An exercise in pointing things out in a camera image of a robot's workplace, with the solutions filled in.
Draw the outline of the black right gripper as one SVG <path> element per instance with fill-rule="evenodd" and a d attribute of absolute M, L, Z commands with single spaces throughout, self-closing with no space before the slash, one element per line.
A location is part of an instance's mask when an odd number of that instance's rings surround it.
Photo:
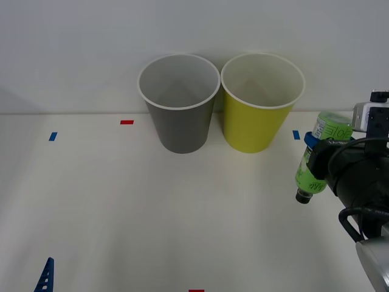
<path fill-rule="evenodd" d="M 313 148 L 309 159 L 309 170 L 318 179 L 356 180 L 362 177 L 363 161 L 362 139 L 350 137 L 349 141 L 323 140 L 316 138 L 308 131 L 304 142 Z"/>

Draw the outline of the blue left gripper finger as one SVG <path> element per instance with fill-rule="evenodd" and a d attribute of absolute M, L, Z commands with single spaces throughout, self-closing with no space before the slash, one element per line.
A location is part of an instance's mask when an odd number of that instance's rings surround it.
<path fill-rule="evenodd" d="M 43 272 L 40 275 L 34 292 L 53 292 L 54 288 L 54 259 L 49 257 L 44 266 Z"/>

